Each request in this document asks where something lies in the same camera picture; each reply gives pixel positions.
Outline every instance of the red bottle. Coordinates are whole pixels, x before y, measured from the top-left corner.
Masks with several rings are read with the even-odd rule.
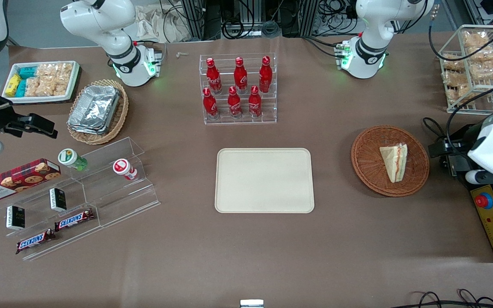
[[[258,94],[258,86],[252,86],[252,88],[250,88],[248,111],[253,118],[258,118],[262,115],[262,98],[260,97],[260,94]]]
[[[211,94],[211,90],[209,88],[203,89],[203,106],[207,111],[207,117],[209,120],[216,120],[220,117],[220,113],[218,113],[218,107],[216,106],[216,99]]]
[[[222,93],[222,80],[220,79],[220,72],[214,65],[214,59],[207,59],[207,80],[209,81],[209,87],[211,91],[217,95]]]
[[[235,86],[237,87],[237,93],[245,94],[248,89],[247,83],[247,70],[243,66],[243,58],[235,58],[235,72],[233,72],[233,78],[235,78]]]
[[[235,86],[229,87],[229,96],[227,97],[227,104],[229,104],[229,113],[234,119],[239,119],[243,116],[241,110],[241,98],[237,95],[237,89]]]
[[[273,78],[273,71],[270,67],[270,57],[264,56],[260,68],[260,92],[268,93],[270,91],[271,78]]]

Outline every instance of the sandwich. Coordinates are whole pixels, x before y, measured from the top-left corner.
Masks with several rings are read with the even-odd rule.
[[[385,168],[387,169],[387,176],[391,183],[402,181],[407,166],[407,145],[398,144],[397,146],[381,147],[380,154],[382,155]]]

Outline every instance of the wicker basket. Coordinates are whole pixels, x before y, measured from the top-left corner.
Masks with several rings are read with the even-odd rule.
[[[380,147],[403,142],[408,146],[403,180],[391,183],[380,154]],[[370,189],[389,197],[404,197],[418,191],[429,177],[429,158],[423,146],[409,132],[398,127],[378,125],[360,133],[351,148],[356,174]]]
[[[80,133],[71,129],[70,126],[68,126],[68,131],[70,131],[72,137],[79,142],[84,142],[86,144],[92,145],[104,144],[115,138],[115,136],[117,136],[117,134],[123,127],[123,124],[125,124],[127,111],[129,111],[129,99],[127,98],[127,93],[125,93],[125,89],[123,89],[123,86],[113,80],[98,80],[91,83],[90,86],[113,86],[120,91],[119,101],[117,103],[118,105],[115,109],[115,113],[113,114],[110,128],[108,132],[104,135]],[[81,94],[84,92],[85,89],[86,87],[83,88],[81,92],[76,96],[74,104],[72,105],[72,108],[70,110],[70,115],[74,111],[77,105],[77,101],[79,100]]]

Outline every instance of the cookie box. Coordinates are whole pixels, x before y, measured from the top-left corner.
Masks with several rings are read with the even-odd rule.
[[[60,167],[45,158],[0,173],[0,200],[60,177]]]

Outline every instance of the small black box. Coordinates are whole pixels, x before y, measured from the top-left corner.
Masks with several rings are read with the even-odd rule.
[[[26,216],[23,208],[15,205],[7,207],[6,227],[12,230],[22,230],[26,226]]]
[[[64,194],[64,191],[58,189],[58,188],[53,188],[49,191],[50,195],[50,208],[57,211],[57,212],[63,212],[65,211],[66,208],[66,195]]]

